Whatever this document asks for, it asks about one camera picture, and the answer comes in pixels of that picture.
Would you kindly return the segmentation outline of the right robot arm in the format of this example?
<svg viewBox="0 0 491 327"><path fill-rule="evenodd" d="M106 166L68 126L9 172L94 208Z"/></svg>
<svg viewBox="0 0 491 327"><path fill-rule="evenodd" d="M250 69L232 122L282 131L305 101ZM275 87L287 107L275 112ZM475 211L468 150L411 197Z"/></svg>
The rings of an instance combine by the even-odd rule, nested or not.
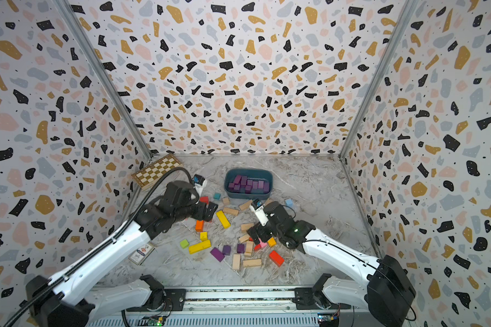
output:
<svg viewBox="0 0 491 327"><path fill-rule="evenodd" d="M295 220L279 202L250 205L258 222L247 233L255 244L275 239L289 250L318 258L348 276L339 279L324 273L294 303L331 309L350 305L366 309L384 326L402 326L412 312L416 291L406 271L391 256L377 258L335 241L314 225Z"/></svg>

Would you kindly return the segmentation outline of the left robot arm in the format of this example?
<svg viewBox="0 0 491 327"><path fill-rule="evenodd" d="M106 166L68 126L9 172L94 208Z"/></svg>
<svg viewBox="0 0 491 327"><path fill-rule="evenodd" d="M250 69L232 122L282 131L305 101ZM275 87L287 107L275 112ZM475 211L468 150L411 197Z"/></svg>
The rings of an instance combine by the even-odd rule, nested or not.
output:
<svg viewBox="0 0 491 327"><path fill-rule="evenodd" d="M163 195L142 203L109 238L50 278L36 276L26 286L27 302L6 322L13 326L28 311L39 326L86 326L128 308L165 304L163 285L151 275L124 286L95 291L100 279L136 250L186 218L208 222L217 204L200 201L206 180L188 175L167 184Z"/></svg>

